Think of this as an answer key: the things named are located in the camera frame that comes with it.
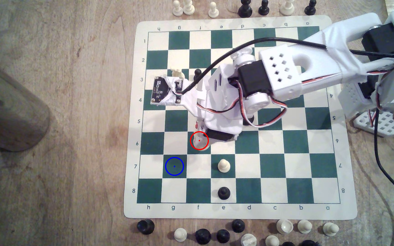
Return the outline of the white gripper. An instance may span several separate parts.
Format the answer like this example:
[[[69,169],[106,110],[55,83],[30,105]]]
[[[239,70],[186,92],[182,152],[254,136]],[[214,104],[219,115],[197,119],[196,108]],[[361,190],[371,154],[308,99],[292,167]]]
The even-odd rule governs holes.
[[[210,76],[204,77],[199,88],[183,95],[183,106],[196,117],[197,128],[193,144],[213,144],[234,141],[243,130],[243,117],[238,99],[238,89],[229,84],[234,74],[233,64],[221,64]]]

